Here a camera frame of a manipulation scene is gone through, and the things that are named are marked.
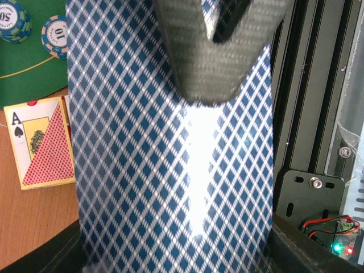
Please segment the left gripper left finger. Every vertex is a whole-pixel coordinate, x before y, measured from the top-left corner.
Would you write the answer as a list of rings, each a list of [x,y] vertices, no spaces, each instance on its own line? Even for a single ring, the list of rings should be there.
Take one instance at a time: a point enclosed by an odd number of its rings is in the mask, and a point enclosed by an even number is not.
[[[81,272],[87,262],[83,243],[80,224],[76,220],[1,272]]]

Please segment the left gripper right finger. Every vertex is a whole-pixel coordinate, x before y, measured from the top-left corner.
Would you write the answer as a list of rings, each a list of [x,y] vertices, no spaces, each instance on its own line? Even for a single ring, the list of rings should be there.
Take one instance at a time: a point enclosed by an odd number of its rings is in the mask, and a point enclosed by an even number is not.
[[[363,272],[362,266],[333,255],[276,214],[272,219],[263,256],[269,272]]]

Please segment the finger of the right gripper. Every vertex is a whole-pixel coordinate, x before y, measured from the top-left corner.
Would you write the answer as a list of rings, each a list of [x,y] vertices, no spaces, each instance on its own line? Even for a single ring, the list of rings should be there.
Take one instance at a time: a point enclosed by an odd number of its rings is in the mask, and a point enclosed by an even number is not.
[[[231,38],[250,3],[251,0],[217,1],[217,23],[213,27],[214,43],[224,43]]]

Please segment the grey card box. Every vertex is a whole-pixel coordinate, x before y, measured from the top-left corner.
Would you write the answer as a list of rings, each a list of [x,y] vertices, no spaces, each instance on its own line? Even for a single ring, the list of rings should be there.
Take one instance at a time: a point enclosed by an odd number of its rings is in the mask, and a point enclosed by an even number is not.
[[[68,1],[83,272],[273,272],[270,48],[237,98],[176,92],[151,1]]]

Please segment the white chip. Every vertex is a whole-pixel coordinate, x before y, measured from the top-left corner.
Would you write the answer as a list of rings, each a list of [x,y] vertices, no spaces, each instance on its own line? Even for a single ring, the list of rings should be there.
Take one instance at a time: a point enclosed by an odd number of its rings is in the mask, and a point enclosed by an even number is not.
[[[61,60],[67,59],[67,19],[65,15],[54,15],[43,24],[41,42],[50,55]]]

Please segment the teal chip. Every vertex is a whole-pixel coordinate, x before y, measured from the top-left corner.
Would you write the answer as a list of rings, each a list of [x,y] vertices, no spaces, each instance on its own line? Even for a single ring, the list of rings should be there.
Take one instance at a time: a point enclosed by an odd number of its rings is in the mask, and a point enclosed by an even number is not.
[[[1,1],[1,39],[9,43],[22,43],[32,32],[28,12],[18,1]]]

